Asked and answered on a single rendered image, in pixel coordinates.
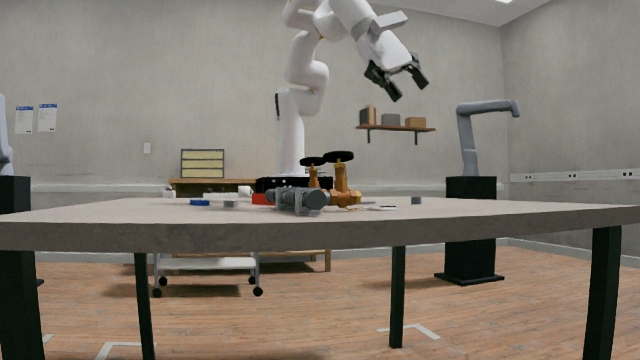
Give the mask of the red rectangular block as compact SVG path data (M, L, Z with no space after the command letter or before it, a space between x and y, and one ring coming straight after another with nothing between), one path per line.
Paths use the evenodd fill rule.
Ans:
M269 203L265 200L264 194L252 194L252 204L275 206L275 203Z

